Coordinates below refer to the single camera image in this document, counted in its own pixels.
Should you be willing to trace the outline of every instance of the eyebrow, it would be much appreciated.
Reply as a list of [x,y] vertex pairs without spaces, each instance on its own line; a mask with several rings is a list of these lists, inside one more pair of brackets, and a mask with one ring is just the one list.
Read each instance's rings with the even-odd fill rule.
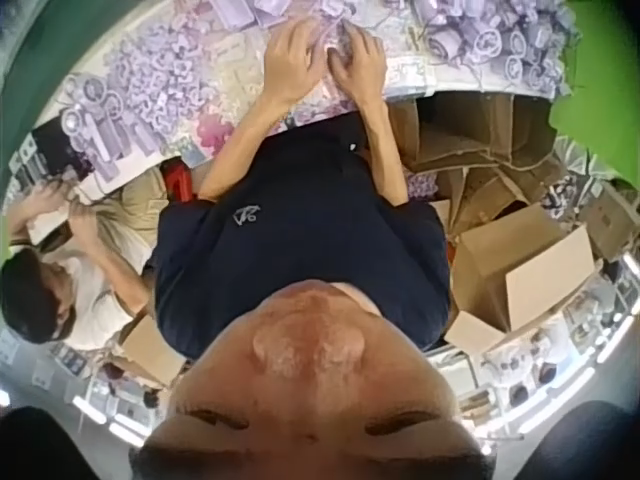
[[423,410],[397,413],[368,423],[364,430],[367,435],[381,437],[397,433],[419,423],[430,422],[441,418],[439,415]]

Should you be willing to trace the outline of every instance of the white shirt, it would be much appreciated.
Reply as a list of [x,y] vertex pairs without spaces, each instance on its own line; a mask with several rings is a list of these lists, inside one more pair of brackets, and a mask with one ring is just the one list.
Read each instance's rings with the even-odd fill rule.
[[[114,251],[142,273],[151,247],[131,228],[98,216],[100,236]],[[71,238],[56,251],[44,255],[45,263],[61,265],[71,276],[76,322],[65,343],[75,350],[96,350],[132,320],[120,305],[106,276],[79,250]]]

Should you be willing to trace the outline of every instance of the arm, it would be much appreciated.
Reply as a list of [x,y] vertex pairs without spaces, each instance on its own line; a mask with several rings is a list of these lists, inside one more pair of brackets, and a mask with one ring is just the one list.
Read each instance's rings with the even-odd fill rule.
[[69,227],[79,248],[104,272],[127,313],[135,316],[142,311],[151,299],[151,291],[129,262],[100,239],[93,209],[73,202],[69,207]]
[[342,90],[360,110],[371,148],[371,172],[378,193],[397,207],[409,201],[400,153],[387,105],[382,97],[387,59],[382,40],[350,23],[345,28],[351,38],[353,61],[344,65],[338,52],[329,52],[331,73]]
[[215,201],[242,180],[269,132],[322,79],[326,55],[320,42],[309,56],[316,23],[294,19],[274,33],[265,53],[264,89],[212,163],[200,199]]
[[269,132],[287,114],[281,106],[261,95],[242,119],[220,154],[212,162],[198,197],[215,201],[249,172],[253,159]]
[[382,101],[382,97],[380,100],[379,104],[367,105],[360,112],[369,139],[371,173],[376,190],[391,205],[397,207],[409,201],[409,192],[387,104]]

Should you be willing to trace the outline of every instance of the hair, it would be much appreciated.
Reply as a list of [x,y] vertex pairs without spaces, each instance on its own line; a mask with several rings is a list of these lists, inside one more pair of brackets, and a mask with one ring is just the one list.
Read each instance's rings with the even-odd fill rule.
[[[359,463],[356,471],[362,471],[363,478],[379,480],[489,480],[495,469],[495,462],[480,453],[415,459],[352,458]],[[253,454],[245,452],[189,452],[149,445],[130,456],[133,480],[195,480],[205,474],[206,478],[223,478],[254,460]]]
[[142,395],[142,403],[149,410],[155,410],[158,408],[160,404],[160,399],[158,398],[158,390],[147,390]]
[[[24,340],[35,344],[54,339],[60,303],[44,284],[41,268],[36,252],[24,249],[0,270],[0,304],[5,322]],[[68,336],[72,326],[60,337],[64,338],[65,333]]]
[[107,362],[102,366],[102,371],[109,380],[120,380],[124,377],[124,370],[111,362]]
[[511,408],[516,408],[529,400],[529,390],[524,385],[516,385],[509,390]]
[[538,373],[538,381],[541,385],[548,385],[553,382],[558,374],[558,366],[553,363],[543,363]]

